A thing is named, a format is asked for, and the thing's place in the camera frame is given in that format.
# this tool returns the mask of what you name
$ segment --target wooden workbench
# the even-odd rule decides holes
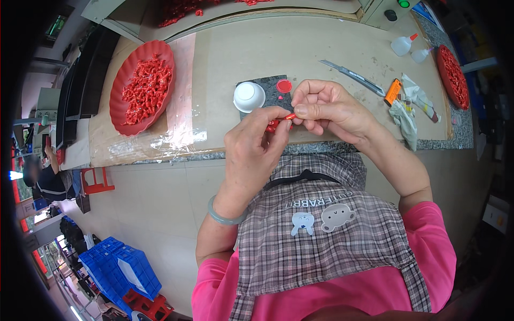
[[[113,80],[137,44],[120,38],[107,71],[98,114],[89,121],[91,167],[167,159],[191,153],[223,150],[223,136],[239,122],[232,96],[235,84],[247,79],[286,74],[294,88],[303,79],[341,83],[397,139],[399,127],[382,98],[347,76],[318,62],[327,59],[361,74],[387,91],[406,73],[426,93],[441,115],[434,124],[418,110],[419,139],[448,139],[448,101],[431,57],[416,64],[410,55],[398,57],[392,39],[419,33],[412,50],[428,48],[410,14],[390,31],[323,17],[269,17],[216,26],[170,43],[175,54],[177,82],[166,112],[147,131],[135,137],[119,135],[109,116]],[[297,126],[290,143],[337,140],[315,136]]]

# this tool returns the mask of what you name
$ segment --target glue bottle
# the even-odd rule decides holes
[[[414,39],[416,39],[417,33],[413,34],[410,37],[398,37],[393,42],[391,42],[391,48],[398,56],[403,56],[411,49],[411,43]]]
[[[416,64],[420,64],[425,60],[425,58],[428,56],[428,53],[432,51],[434,47],[431,47],[430,49],[421,49],[421,50],[414,50],[411,54],[412,59],[416,62]]]

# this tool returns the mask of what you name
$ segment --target pink shirt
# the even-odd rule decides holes
[[[403,216],[409,245],[427,284],[432,312],[450,298],[456,256],[439,207],[422,202]],[[227,320],[235,300],[239,253],[229,262],[207,259],[198,269],[191,298],[195,320]],[[339,277],[255,298],[252,320],[300,320],[322,307],[349,305],[370,315],[389,310],[412,311],[407,287],[394,267]]]

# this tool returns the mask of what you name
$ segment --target black stone slab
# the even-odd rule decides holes
[[[277,82],[279,82],[280,79],[287,79],[287,75],[280,74],[277,76],[271,76],[271,77],[264,77],[264,78],[257,78],[252,80],[245,80],[237,83],[236,87],[239,86],[239,84],[244,82],[253,82],[258,84],[264,89],[264,92],[266,93],[266,100],[264,101],[263,107],[267,106],[281,106],[284,109],[289,110],[291,113],[293,112],[293,108],[291,107],[291,93],[281,93],[277,90]],[[239,111],[239,117],[241,120],[248,115],[245,112]]]

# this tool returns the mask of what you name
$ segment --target floor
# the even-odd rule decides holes
[[[481,161],[474,149],[416,154],[427,167],[434,201],[443,211],[459,257],[480,219],[489,189],[490,149],[486,148]],[[398,203],[399,196],[385,177],[367,157],[363,159],[368,167],[366,190]],[[74,202],[62,204],[62,208],[84,233],[101,239],[113,236],[143,250],[162,283],[161,294],[177,312],[191,316],[191,293],[198,271],[196,235],[207,202],[216,194],[224,174],[224,160],[108,167],[107,180],[115,190],[91,195],[87,214]]]

